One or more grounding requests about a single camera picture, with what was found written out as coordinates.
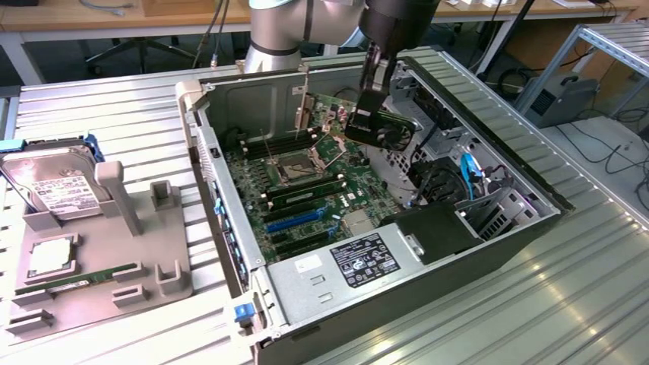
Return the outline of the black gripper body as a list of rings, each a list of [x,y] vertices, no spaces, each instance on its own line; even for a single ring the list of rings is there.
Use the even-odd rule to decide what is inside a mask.
[[[395,57],[399,51],[417,46],[435,9],[433,0],[365,1],[358,28],[382,57]]]

